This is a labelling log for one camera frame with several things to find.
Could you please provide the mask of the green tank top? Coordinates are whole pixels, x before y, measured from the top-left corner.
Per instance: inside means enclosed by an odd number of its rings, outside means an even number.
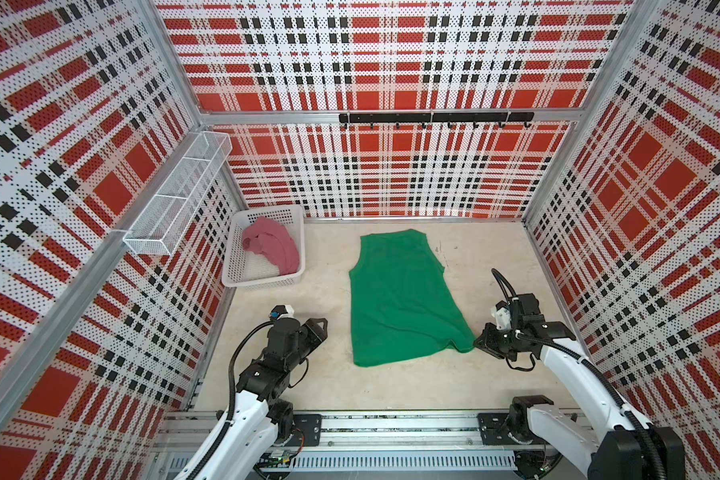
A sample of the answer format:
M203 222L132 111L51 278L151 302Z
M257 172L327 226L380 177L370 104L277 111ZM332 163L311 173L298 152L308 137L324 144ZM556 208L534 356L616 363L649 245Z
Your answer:
M360 245L349 271L356 366L381 366L447 349L473 350L473 332L424 233L369 234Z

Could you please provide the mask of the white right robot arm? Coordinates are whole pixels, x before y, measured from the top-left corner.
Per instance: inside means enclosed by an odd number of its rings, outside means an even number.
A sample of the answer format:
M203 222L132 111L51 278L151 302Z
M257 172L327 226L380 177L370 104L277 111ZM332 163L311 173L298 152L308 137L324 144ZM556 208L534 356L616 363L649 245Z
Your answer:
M564 325L500 330L488 323L474 347L510 364L519 353L540 361L567 389L588 429L543 395L515 397L496 433L520 445L543 440L589 479L684 479L685 447L632 406L571 338Z

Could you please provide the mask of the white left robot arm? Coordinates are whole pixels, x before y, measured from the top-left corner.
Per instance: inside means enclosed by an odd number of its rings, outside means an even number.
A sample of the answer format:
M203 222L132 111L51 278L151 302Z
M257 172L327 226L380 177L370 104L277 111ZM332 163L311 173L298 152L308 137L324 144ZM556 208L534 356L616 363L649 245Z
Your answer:
M328 321L305 322L273 313L238 344L228 364L228 404L179 479L244 479L270 447L287 442L294 431L293 404L281 395L291 374L328 337ZM235 364L260 331L267 344L241 374Z

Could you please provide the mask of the pink tank top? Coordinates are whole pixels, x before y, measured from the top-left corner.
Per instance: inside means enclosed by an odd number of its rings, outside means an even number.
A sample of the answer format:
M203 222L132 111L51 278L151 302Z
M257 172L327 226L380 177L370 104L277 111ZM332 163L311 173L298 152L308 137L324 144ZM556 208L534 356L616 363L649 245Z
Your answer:
M244 251L262 255L276 266L280 275L296 273L300 254L295 241L284 225L268 217L259 217L242 233Z

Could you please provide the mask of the white plastic laundry basket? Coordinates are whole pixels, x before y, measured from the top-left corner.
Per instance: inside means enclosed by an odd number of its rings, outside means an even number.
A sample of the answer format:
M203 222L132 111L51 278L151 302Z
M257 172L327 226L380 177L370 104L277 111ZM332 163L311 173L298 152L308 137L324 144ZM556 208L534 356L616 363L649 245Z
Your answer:
M267 218L282 225L294 241L298 258L294 273L281 274L279 267L267 260L264 254L244 250L244 230L260 218ZM241 289L288 286L297 283L306 268L304 218L304 209L300 205L261 207L235 213L229 230L221 275L222 283L229 288Z

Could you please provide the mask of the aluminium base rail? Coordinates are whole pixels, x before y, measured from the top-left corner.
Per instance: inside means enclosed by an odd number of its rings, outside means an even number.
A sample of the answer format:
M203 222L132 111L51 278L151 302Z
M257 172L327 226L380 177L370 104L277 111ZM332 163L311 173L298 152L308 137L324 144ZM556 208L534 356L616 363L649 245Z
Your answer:
M519 444L508 435L507 409L301 411L288 446L312 450L473 450L543 448L544 441ZM195 451L216 424L213 412L169 414L156 436L156 450Z

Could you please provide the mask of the black wall hook rail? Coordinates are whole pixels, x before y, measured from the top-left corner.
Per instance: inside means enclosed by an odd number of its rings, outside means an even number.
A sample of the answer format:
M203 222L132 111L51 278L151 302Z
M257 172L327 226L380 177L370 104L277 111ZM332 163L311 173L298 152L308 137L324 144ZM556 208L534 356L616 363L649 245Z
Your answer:
M472 113L342 113L338 115L340 124L423 124L445 123L445 124L497 124L503 126L507 123L530 124L535 117L533 111L497 111L497 112L472 112Z

